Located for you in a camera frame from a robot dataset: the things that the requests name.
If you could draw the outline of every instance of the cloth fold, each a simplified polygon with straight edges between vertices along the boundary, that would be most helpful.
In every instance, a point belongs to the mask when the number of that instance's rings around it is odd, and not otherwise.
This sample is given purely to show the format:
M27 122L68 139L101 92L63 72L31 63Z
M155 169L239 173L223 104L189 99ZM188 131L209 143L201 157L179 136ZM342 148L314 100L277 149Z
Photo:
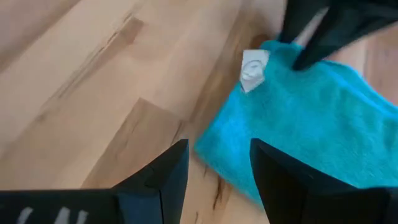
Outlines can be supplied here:
M291 69L301 47L272 40L265 82L237 84L195 144L210 167L261 204L249 158L259 138L358 188L398 186L398 108L352 68L323 60Z

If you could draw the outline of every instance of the white label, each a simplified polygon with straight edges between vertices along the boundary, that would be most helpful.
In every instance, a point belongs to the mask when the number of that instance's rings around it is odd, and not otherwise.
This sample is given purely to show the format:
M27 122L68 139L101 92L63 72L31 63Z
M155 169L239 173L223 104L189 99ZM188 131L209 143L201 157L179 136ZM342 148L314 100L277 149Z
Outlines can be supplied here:
M267 65L269 52L266 50L244 50L240 81L245 93L249 93L264 80L263 71Z

